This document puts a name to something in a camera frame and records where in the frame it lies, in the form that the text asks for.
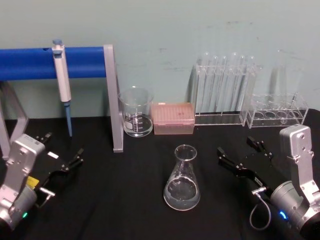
pipette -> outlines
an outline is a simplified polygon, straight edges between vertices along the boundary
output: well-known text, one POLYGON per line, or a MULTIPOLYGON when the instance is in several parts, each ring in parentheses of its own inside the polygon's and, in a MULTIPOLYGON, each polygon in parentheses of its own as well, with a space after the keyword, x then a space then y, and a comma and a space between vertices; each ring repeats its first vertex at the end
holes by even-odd
POLYGON ((52 41, 54 46, 52 48, 53 60, 56 71, 56 78, 58 80, 60 99, 63 102, 65 108, 66 121, 68 124, 69 136, 72 137, 72 126, 71 126, 71 114, 70 114, 70 103, 71 103, 71 92, 66 60, 65 46, 62 40, 55 39, 52 41))

yellow label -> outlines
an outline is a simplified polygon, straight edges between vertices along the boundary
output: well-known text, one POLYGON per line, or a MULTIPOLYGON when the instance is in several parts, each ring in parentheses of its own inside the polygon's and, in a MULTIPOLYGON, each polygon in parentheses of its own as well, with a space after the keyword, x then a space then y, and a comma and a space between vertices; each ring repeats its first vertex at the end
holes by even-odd
POLYGON ((33 178, 32 176, 28 176, 28 179, 26 180, 26 184, 32 189, 35 189, 38 183, 39 183, 39 180, 33 178))

empty test tube rack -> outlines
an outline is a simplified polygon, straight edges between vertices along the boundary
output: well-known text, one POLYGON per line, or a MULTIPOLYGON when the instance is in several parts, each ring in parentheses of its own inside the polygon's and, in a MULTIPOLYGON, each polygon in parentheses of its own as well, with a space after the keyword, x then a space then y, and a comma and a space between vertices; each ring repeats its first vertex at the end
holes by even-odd
POLYGON ((298 93, 253 95, 247 115, 249 128, 303 124, 308 105, 298 93))

black tablecloth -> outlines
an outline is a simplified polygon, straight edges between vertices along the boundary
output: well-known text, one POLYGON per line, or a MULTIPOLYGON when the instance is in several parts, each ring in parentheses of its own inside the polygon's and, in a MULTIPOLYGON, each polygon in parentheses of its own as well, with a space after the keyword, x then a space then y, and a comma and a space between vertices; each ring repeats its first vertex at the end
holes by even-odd
MULTIPOLYGON (((311 127, 314 178, 320 186, 320 112, 309 110, 305 125, 311 127)), ((269 240, 300 239, 275 210, 270 227, 262 232, 249 226, 251 209, 259 201, 250 194, 247 181, 239 180, 218 166, 217 147, 234 159, 254 152, 247 136, 263 140, 280 154, 280 127, 248 129, 240 125, 196 126, 193 135, 153 135, 133 138, 125 134, 124 153, 113 153, 108 117, 72 119, 74 136, 68 138, 65 119, 32 119, 30 136, 53 132, 48 148, 70 159, 84 145, 85 163, 77 174, 41 209, 29 212, 11 240, 269 240), (178 145, 196 147, 193 163, 201 198, 192 210, 168 207, 163 189, 175 165, 178 145)), ((273 162, 289 177, 288 163, 273 162)), ((255 218, 263 225, 263 208, 255 218)))

glass beaker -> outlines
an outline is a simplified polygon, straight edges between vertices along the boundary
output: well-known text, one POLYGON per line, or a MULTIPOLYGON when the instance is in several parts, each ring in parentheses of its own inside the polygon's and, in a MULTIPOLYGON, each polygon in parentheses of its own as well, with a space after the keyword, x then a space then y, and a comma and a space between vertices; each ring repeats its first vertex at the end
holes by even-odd
POLYGON ((174 155, 177 163, 165 185, 163 197, 173 209, 187 211, 193 209, 200 200, 200 191, 191 161, 197 150, 190 145, 180 145, 174 155))
POLYGON ((144 88, 131 87, 118 95, 122 105, 123 129, 132 137, 143 137, 153 129, 150 105, 154 96, 144 88))

